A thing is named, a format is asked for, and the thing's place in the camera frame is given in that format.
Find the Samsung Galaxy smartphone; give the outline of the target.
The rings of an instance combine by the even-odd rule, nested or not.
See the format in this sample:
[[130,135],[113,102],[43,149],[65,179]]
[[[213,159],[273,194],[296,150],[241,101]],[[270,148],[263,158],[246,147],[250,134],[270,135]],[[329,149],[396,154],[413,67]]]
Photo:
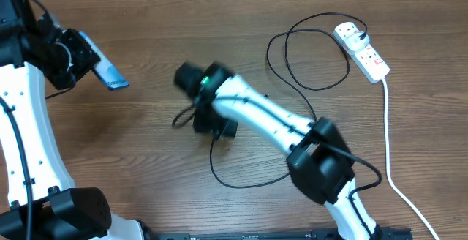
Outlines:
[[117,91],[128,87],[129,82],[116,69],[107,56],[94,44],[91,38],[83,31],[79,31],[79,34],[91,46],[93,52],[100,57],[100,61],[93,66],[92,71],[101,80],[103,85],[110,91]]

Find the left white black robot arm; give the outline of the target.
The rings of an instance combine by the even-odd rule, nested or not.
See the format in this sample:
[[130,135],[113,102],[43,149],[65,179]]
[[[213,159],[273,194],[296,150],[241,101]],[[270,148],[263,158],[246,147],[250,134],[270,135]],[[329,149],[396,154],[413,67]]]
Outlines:
[[8,172],[6,239],[153,239],[139,220],[114,214],[103,192],[78,188],[58,150],[45,91],[72,90],[94,73],[110,90],[127,80],[84,32],[64,29],[38,0],[1,0],[1,149]]

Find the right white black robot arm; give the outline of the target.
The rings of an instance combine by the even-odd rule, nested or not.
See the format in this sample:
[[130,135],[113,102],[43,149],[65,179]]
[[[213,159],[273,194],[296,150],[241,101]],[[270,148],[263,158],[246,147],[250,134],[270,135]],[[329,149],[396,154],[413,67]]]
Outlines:
[[293,184],[310,200],[327,208],[342,239],[381,239],[382,231],[367,214],[356,185],[353,155],[335,124],[322,117],[294,114],[251,88],[219,63],[201,70],[189,62],[175,72],[174,83],[192,101],[195,132],[234,137],[243,124],[285,153]]

